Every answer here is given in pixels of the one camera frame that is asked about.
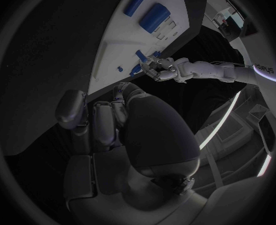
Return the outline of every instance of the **white light strip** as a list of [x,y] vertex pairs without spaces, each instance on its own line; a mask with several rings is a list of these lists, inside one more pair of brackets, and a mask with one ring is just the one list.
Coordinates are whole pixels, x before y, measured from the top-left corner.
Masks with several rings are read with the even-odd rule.
[[269,79],[269,80],[271,80],[271,81],[276,82],[276,79],[275,79],[275,78],[272,78],[272,77],[270,77],[270,76],[266,76],[265,74],[259,72],[255,65],[253,66],[253,69],[254,69],[254,71],[255,71],[257,74],[261,75],[262,77],[264,77],[264,78],[266,78],[266,79]]
[[218,123],[218,125],[214,128],[214,130],[211,132],[211,134],[201,143],[201,145],[199,146],[200,150],[202,150],[207,143],[214,137],[214,135],[218,132],[218,130],[221,128],[221,126],[224,124],[224,122],[226,121],[226,119],[228,118],[228,116],[230,115],[235,103],[237,102],[237,99],[240,95],[239,91],[236,96],[234,97],[233,102],[231,103],[231,105],[229,106],[228,110],[226,111],[225,115],[223,116],[223,118],[221,119],[221,121]]
[[271,159],[272,159],[272,157],[269,156],[269,155],[267,155],[267,157],[265,159],[265,162],[264,162],[264,164],[263,164],[263,166],[262,166],[262,168],[261,168],[261,170],[260,170],[260,172],[259,172],[259,174],[258,174],[257,177],[260,177],[260,176],[262,176],[265,173],[265,171],[266,171],[266,169],[268,167],[268,164],[270,163]]

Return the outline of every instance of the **blue object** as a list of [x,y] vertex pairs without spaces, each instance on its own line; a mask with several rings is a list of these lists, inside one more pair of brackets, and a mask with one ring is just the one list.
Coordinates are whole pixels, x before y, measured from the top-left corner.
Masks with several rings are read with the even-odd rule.
[[138,50],[138,51],[136,52],[136,55],[138,56],[138,58],[140,58],[140,60],[141,60],[143,63],[145,63],[145,62],[147,61],[146,56],[144,56],[143,53],[142,53],[140,50]]
[[138,72],[140,72],[141,70],[141,66],[140,64],[137,64],[136,66],[134,66],[134,68],[132,69],[132,71],[129,73],[131,77],[134,77],[134,75]]
[[143,0],[131,0],[123,13],[131,17],[142,2]]
[[153,56],[154,57],[159,57],[161,55],[161,52],[159,52],[159,51],[155,51],[154,53],[153,53]]
[[170,16],[171,12],[161,3],[156,3],[139,22],[140,26],[150,34]]

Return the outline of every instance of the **white panel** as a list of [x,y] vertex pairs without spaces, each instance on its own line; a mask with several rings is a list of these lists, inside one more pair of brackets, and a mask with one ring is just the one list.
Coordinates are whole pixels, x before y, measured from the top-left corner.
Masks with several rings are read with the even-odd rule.
[[[162,52],[176,38],[189,28],[189,19],[184,0],[144,0],[132,17],[123,12],[131,0],[121,0],[114,11],[98,47],[93,64],[88,94],[129,77],[133,67],[139,63],[135,52],[150,56],[155,51]],[[163,39],[149,34],[140,25],[140,20],[155,3],[160,3],[170,11],[174,24],[162,28]]]

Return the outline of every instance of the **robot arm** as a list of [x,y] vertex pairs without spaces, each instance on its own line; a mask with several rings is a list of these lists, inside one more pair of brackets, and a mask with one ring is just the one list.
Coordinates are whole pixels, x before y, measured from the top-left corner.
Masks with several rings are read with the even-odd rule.
[[257,85],[255,72],[249,67],[235,67],[232,63],[211,64],[206,61],[189,62],[188,58],[174,61],[172,58],[158,59],[147,57],[161,65],[166,71],[157,72],[146,63],[141,65],[142,70],[157,82],[174,79],[178,83],[185,83],[188,79],[218,79],[225,83],[235,81]]

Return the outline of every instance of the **led light strip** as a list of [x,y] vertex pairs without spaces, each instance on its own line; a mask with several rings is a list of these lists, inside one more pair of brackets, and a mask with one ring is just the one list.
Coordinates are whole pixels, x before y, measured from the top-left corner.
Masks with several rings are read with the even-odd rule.
[[263,164],[263,166],[262,166],[262,168],[261,168],[261,170],[260,170],[260,172],[259,172],[259,174],[258,174],[257,177],[260,177],[260,176],[262,176],[265,173],[265,171],[266,171],[266,169],[268,167],[268,164],[270,163],[271,159],[272,159],[272,157],[269,156],[269,155],[267,155],[267,157],[265,159],[265,162],[264,162],[264,164]]
[[222,127],[222,125],[224,124],[224,122],[226,121],[226,119],[228,118],[228,116],[230,115],[235,103],[237,102],[237,99],[240,95],[239,91],[236,96],[234,97],[233,102],[231,103],[231,105],[229,106],[228,110],[226,111],[225,115],[223,116],[223,118],[221,119],[221,121],[218,123],[218,125],[214,128],[214,130],[211,132],[211,134],[201,143],[201,145],[199,146],[200,150],[202,150],[207,143],[214,137],[214,135],[218,132],[218,130]]
[[254,69],[254,71],[255,71],[257,74],[261,75],[262,77],[264,77],[264,78],[266,78],[266,79],[269,79],[269,80],[271,80],[271,81],[276,82],[276,79],[275,79],[275,78],[272,78],[272,77],[270,77],[270,76],[266,76],[265,74],[259,72],[255,65],[253,66],[253,69]]

